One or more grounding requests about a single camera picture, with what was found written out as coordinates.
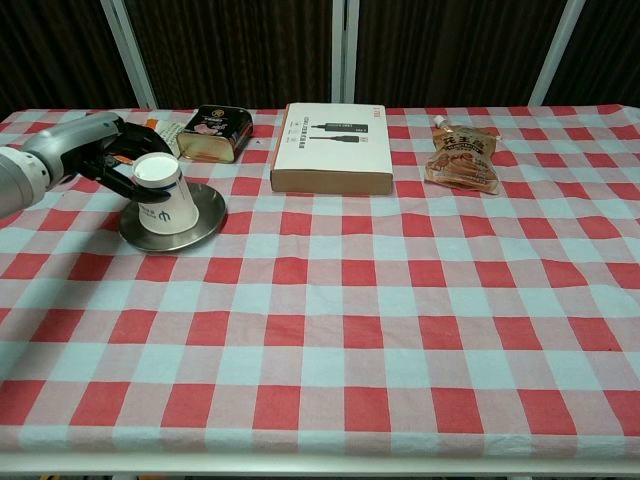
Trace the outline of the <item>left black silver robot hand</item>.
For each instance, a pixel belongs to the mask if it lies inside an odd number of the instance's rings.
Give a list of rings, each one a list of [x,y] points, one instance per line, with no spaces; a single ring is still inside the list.
[[[137,203],[156,204],[169,194],[143,187],[115,169],[117,156],[137,159],[149,153],[171,152],[153,129],[124,121],[113,112],[99,112],[44,129],[20,150],[34,155],[47,168],[52,187],[77,175],[94,180]]]

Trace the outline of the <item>white paper cup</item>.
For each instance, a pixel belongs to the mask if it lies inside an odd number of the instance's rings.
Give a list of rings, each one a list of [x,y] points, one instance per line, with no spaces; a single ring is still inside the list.
[[[139,202],[139,219],[147,230],[170,235],[184,232],[197,223],[198,209],[180,163],[172,154],[142,155],[133,164],[133,180],[152,193],[168,194],[167,199],[158,203]]]

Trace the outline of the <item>round metal plate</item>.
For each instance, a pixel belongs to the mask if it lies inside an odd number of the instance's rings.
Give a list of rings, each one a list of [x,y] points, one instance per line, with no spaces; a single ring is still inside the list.
[[[139,205],[129,202],[119,219],[119,233],[131,246],[146,252],[161,253],[190,247],[211,235],[224,225],[227,208],[222,195],[206,184],[187,183],[199,212],[196,224],[181,233],[164,235],[147,230],[139,219]]]

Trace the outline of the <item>dark corrugated partition panel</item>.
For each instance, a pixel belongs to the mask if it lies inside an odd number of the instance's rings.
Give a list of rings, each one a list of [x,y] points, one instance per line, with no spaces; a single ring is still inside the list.
[[[566,0],[360,0],[358,103],[528,103]]]
[[[331,99],[332,0],[125,0],[156,103]]]
[[[544,103],[640,107],[640,0],[586,0]]]
[[[100,0],[0,0],[0,120],[137,105]]]

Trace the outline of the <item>orange white snack packet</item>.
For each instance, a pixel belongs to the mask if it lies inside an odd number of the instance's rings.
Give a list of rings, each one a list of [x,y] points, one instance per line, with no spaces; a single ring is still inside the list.
[[[180,145],[180,138],[189,133],[185,125],[154,118],[147,119],[143,125],[154,130],[165,141],[175,157],[186,157],[184,148]]]

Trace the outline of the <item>black luncheon meat tin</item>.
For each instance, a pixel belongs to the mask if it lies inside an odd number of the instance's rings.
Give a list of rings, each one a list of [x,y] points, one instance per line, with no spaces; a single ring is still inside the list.
[[[253,133],[241,107],[202,105],[177,135],[181,155],[194,162],[234,163]]]

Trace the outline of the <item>red white checkered tablecloth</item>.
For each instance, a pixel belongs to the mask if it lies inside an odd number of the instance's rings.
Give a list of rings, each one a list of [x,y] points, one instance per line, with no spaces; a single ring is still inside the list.
[[[424,109],[391,195],[276,194],[281,117],[185,165],[228,208],[192,249],[133,249],[85,178],[0,221],[0,452],[640,458],[640,108],[449,110],[496,196],[424,182]]]

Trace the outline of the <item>brown peanut spout pouch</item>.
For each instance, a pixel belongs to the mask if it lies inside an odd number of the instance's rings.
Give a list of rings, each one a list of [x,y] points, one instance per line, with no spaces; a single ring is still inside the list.
[[[435,152],[427,161],[425,181],[454,189],[497,195],[499,179],[492,156],[499,136],[476,127],[453,125],[434,117]]]

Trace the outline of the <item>white partition post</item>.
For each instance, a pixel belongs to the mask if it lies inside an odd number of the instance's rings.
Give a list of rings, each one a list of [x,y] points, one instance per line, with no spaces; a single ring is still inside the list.
[[[332,0],[331,102],[355,101],[360,0]]]
[[[529,106],[536,107],[543,104],[585,3],[586,0],[566,0],[551,44],[529,97]]]
[[[156,109],[157,101],[125,0],[100,0],[129,83],[141,108]]]

